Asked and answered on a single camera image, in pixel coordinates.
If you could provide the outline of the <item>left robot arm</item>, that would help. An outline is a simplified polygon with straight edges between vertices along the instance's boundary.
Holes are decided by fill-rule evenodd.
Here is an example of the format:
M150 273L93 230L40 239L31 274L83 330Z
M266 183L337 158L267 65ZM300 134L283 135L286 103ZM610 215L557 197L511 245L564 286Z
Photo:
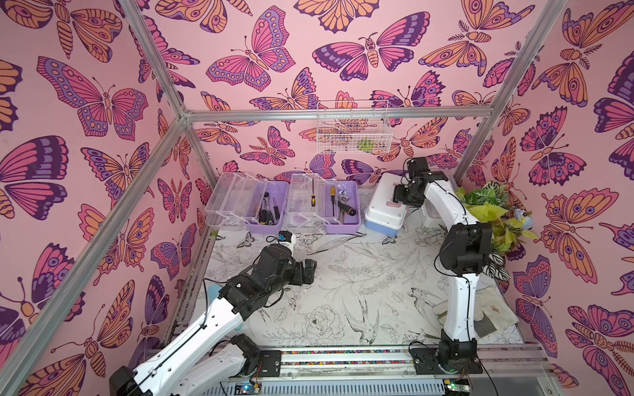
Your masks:
M170 344L135 368L118 369L109 379L110 393L193 395L233 376L251 376L261 368L260 348L234 330L257 311L273 307L272 296L282 296L287 286L314 282L316 262L295 258L296 240L292 232L280 232Z

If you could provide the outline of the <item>white toolbox clear lid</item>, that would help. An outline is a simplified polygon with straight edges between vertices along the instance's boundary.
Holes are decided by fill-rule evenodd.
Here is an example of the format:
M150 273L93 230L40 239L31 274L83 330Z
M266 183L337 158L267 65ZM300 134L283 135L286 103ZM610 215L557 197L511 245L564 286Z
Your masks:
M442 171L431 171L424 177L424 212L428 227L442 225L451 229L462 221L465 210Z

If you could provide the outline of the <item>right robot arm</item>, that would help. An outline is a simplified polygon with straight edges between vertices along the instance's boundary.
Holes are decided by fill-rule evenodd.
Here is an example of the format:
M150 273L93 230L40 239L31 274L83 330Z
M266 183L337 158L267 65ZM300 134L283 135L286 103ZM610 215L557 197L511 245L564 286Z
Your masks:
M474 326L476 287L489 263L493 231L458 198L447 175L430 169L427 158L405 161L405 181L396 185L393 200L413 208L426 202L439 213L447 228L434 265L449 279L447 318L436 352L439 368L449 373L463 371L476 362Z

